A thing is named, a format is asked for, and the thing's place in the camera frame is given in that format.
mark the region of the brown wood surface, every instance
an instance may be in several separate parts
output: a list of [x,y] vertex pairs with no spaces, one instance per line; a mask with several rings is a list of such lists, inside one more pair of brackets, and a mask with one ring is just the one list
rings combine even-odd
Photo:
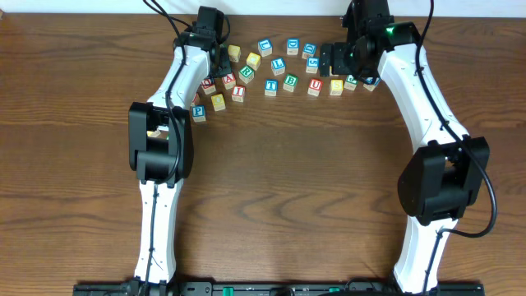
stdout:
[[[194,16],[184,16],[190,20]],[[422,29],[424,19],[414,18]],[[178,273],[218,281],[386,277],[406,216],[396,182],[411,157],[385,84],[307,96],[305,61],[287,38],[344,40],[338,17],[232,16],[242,61],[271,38],[244,104],[225,95],[193,126],[191,177],[178,205]],[[141,196],[128,166],[127,110],[160,85],[174,33],[160,16],[17,15],[0,21],[0,294],[68,295],[79,281],[133,276]],[[431,69],[450,107],[491,146],[494,232],[451,237],[441,280],[480,280],[487,295],[524,295],[526,280],[526,21],[436,18]],[[300,77],[265,97],[270,60]],[[234,64],[238,70],[244,62]],[[488,220],[487,193],[459,228]]]

